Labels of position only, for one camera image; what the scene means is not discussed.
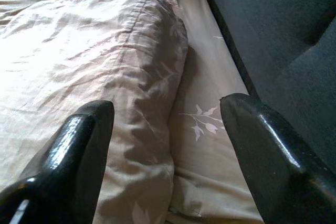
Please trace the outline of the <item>large beige leaf print pillow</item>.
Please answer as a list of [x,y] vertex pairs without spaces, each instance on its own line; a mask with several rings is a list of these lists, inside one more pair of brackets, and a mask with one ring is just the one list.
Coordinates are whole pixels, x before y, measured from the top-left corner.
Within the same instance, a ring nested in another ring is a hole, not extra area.
[[0,36],[0,192],[84,104],[114,122],[92,224],[165,224],[187,32],[167,0],[48,0]]

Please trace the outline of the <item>blue upholstered backrest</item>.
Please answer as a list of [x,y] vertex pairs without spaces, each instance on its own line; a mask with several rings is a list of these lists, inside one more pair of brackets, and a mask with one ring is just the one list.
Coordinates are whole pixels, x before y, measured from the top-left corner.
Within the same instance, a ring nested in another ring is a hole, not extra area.
[[336,173],[336,0],[210,0],[249,92]]

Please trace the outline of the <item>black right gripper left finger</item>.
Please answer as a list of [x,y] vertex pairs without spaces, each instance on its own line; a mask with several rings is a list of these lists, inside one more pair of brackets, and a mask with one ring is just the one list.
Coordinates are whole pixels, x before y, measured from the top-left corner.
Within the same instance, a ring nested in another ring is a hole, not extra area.
[[68,116],[0,192],[0,224],[92,224],[114,122],[111,101]]

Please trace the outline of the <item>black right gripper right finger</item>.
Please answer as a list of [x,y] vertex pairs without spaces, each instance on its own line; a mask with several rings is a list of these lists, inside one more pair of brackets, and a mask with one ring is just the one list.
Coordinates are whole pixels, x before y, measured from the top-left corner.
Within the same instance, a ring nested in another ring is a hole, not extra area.
[[220,109],[265,224],[336,224],[336,174],[281,114],[242,93]]

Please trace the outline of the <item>beige leaf print bed sheet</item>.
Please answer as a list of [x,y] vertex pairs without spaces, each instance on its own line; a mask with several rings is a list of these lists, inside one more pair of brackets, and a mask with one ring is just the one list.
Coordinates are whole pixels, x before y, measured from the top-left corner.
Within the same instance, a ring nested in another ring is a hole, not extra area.
[[[11,20],[48,0],[0,0],[0,36]],[[174,164],[165,224],[264,224],[220,114],[246,87],[207,0],[167,0],[187,32],[183,73],[167,121]]]

